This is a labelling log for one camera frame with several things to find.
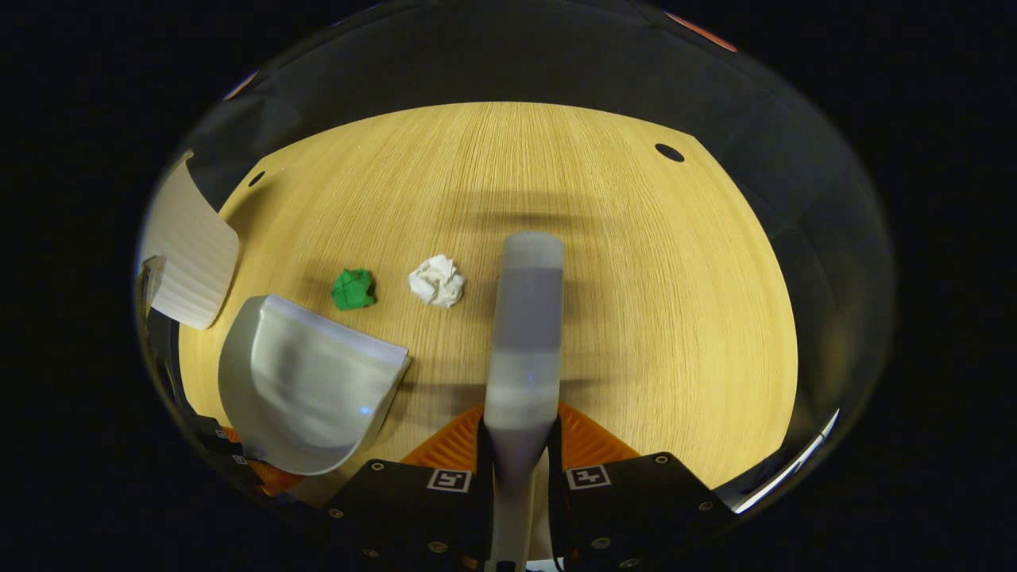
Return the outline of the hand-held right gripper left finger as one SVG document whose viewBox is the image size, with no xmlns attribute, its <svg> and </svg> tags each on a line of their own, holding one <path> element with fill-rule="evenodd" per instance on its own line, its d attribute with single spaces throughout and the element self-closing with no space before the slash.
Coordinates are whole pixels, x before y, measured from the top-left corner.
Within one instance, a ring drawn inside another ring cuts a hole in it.
<svg viewBox="0 0 1017 572">
<path fill-rule="evenodd" d="M 480 571 L 493 553 L 493 443 L 484 408 L 399 462 L 372 458 L 324 505 L 350 571 Z"/>
</svg>

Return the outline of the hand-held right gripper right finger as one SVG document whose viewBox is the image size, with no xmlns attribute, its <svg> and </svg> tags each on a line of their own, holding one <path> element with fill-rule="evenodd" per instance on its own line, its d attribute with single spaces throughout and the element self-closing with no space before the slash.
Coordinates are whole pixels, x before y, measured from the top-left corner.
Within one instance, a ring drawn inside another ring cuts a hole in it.
<svg viewBox="0 0 1017 572">
<path fill-rule="evenodd" d="M 552 557 L 563 571 L 662 571 L 737 525 L 672 453 L 639 454 L 559 402 L 546 442 Z"/>
</svg>

